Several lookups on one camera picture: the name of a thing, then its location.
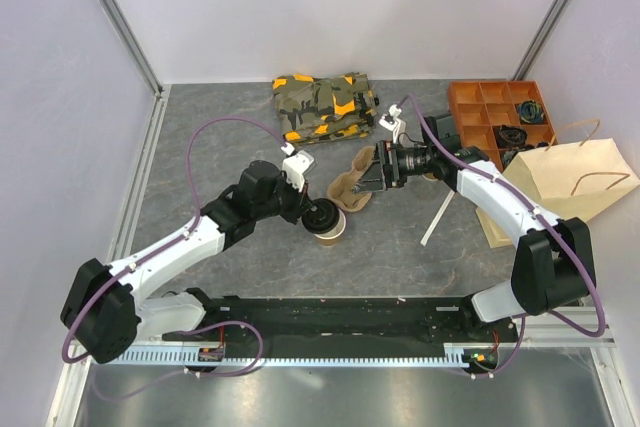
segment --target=paper bag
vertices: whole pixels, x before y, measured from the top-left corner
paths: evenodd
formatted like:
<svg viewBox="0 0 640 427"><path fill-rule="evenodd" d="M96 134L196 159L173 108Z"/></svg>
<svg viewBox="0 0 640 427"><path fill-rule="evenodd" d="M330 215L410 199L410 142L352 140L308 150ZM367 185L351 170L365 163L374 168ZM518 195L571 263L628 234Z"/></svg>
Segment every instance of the paper bag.
<svg viewBox="0 0 640 427"><path fill-rule="evenodd" d="M562 219L579 217L585 222L592 219L640 184L613 139L589 140L600 121L597 123L583 142L518 153L504 176ZM485 212L480 209L476 212L492 248L511 244Z"/></svg>

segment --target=brown handle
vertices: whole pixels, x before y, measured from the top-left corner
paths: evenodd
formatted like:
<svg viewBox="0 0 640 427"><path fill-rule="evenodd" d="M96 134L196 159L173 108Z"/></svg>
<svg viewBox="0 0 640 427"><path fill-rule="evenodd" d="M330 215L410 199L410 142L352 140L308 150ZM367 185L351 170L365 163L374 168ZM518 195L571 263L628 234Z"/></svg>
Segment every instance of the brown handle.
<svg viewBox="0 0 640 427"><path fill-rule="evenodd" d="M590 177L592 175L621 175L622 177L620 177L618 180L616 180L611 185L609 185L609 187L604 189L604 190L609 190L614 185L618 185L624 179L627 179L631 174L625 174L624 172L591 172L589 174L584 174L582 177L578 179L578 181L576 182L576 185L573 187L573 190L571 191L571 197L573 197L573 194L575 194L576 190L578 190L578 185L580 185L580 182L582 182L582 179L584 179L585 177Z"/></svg>
<svg viewBox="0 0 640 427"><path fill-rule="evenodd" d="M580 122L574 122L573 124L569 124L569 125L565 125L564 127L560 127L558 132L562 132L563 130L571 129L573 127L578 127L580 125L592 124L594 122L596 124L596 127L591 131L591 133L587 136L587 138L584 139L580 143L580 147L582 147L584 145L584 143L587 140L589 140L591 137L593 137L593 134L595 134L596 131L600 128L600 119L589 119L589 120L581 120ZM544 149L544 151L546 152L547 150L549 150L555 141L556 141L556 132L553 133L553 137L551 137L551 142L549 142L549 145L547 146L546 149Z"/></svg>

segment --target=wooden organizer tray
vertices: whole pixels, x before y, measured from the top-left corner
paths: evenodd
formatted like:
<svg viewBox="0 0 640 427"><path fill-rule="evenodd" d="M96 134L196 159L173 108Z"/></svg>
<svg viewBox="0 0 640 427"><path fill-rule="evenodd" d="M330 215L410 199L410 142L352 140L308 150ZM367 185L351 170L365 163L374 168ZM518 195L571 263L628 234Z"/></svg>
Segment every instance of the wooden organizer tray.
<svg viewBox="0 0 640 427"><path fill-rule="evenodd" d="M542 104L544 120L523 124L516 107L525 100ZM535 82L530 81L461 81L449 85L449 110L453 114L463 147L476 146L485 151L500 171L502 154L493 127L512 125L527 132L527 144L551 142L554 137L549 112Z"/></svg>

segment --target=folded camouflage cloth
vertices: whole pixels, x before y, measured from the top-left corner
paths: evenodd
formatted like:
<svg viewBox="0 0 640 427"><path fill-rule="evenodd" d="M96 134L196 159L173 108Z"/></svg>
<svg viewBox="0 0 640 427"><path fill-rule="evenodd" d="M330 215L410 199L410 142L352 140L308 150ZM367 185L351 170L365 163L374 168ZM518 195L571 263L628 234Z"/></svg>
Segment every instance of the folded camouflage cloth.
<svg viewBox="0 0 640 427"><path fill-rule="evenodd" d="M283 75L272 83L282 135L289 142L313 144L366 137L374 126L374 96L365 74L328 79Z"/></svg>

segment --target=white wall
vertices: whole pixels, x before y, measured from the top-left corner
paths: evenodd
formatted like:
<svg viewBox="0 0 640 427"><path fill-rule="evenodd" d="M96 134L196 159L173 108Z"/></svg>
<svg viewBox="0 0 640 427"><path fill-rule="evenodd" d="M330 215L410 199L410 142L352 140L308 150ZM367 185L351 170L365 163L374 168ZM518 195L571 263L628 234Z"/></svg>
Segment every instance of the white wall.
<svg viewBox="0 0 640 427"><path fill-rule="evenodd" d="M34 427L60 310L81 263L105 260L153 100L98 0L0 7L0 423Z"/></svg>
<svg viewBox="0 0 640 427"><path fill-rule="evenodd" d="M167 83L507 77L552 0L118 0Z"/></svg>
<svg viewBox="0 0 640 427"><path fill-rule="evenodd" d="M572 0L534 65L555 126L600 117L640 172L640 0ZM582 132L561 135L577 140ZM640 191L589 223L607 319L640 394Z"/></svg>

